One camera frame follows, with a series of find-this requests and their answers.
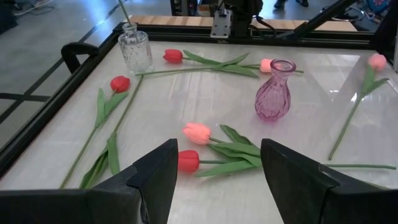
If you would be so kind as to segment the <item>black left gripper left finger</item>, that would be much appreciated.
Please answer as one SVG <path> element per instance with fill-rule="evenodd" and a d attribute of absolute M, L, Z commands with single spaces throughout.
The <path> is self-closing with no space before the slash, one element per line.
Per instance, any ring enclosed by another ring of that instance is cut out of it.
<path fill-rule="evenodd" d="M 2 191 L 1 223 L 167 223 L 177 163 L 169 139 L 91 189 Z"/>

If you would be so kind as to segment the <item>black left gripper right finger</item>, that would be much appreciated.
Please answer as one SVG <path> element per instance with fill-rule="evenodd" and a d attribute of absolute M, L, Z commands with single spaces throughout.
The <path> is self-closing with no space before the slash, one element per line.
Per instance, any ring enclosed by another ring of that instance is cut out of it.
<path fill-rule="evenodd" d="M 272 139 L 261 142 L 267 184 L 284 223 L 397 223 L 397 190 L 335 171 Z"/>

